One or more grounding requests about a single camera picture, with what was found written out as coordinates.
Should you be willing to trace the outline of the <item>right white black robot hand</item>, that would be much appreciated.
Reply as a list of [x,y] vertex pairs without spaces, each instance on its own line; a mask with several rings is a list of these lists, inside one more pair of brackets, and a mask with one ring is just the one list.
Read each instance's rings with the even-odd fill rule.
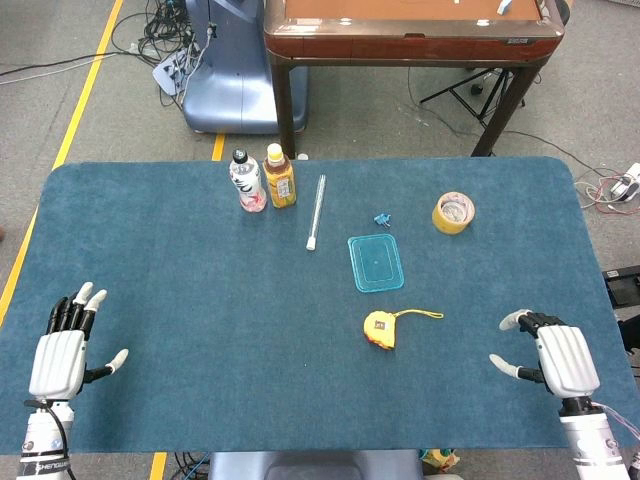
[[588,397],[600,387],[591,352],[578,327],[569,326],[555,316],[521,309],[499,323],[501,331],[515,328],[533,337],[539,367],[513,365],[492,353],[489,360],[500,372],[519,380],[545,384],[550,393],[560,399]]

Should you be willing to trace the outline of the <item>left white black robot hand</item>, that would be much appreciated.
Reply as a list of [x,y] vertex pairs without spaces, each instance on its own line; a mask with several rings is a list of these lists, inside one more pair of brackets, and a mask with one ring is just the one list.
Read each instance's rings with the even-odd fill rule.
[[86,367],[94,321],[106,298],[105,289],[94,291],[93,284],[86,282],[54,304],[34,355],[29,393],[35,399],[69,401],[85,384],[110,376],[124,365],[129,355],[126,348],[100,367]]

